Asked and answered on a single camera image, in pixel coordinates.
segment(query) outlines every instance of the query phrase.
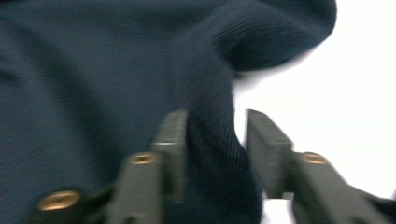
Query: knit fabric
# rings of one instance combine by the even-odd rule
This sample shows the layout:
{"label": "knit fabric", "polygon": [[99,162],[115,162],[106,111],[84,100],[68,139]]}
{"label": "knit fabric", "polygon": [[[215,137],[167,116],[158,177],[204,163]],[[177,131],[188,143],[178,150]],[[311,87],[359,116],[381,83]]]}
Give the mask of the knit fabric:
{"label": "knit fabric", "polygon": [[0,3],[0,223],[21,223],[57,188],[106,188],[180,108],[186,196],[164,223],[259,223],[232,80],[319,44],[335,11],[333,0]]}

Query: black metal part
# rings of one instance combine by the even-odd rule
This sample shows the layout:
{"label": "black metal part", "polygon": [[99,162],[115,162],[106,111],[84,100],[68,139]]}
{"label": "black metal part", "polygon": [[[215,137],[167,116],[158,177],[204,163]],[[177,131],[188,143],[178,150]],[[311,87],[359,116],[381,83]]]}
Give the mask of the black metal part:
{"label": "black metal part", "polygon": [[294,193],[297,224],[389,224],[326,159],[292,152],[289,138],[258,111],[248,112],[247,152],[269,198]]}

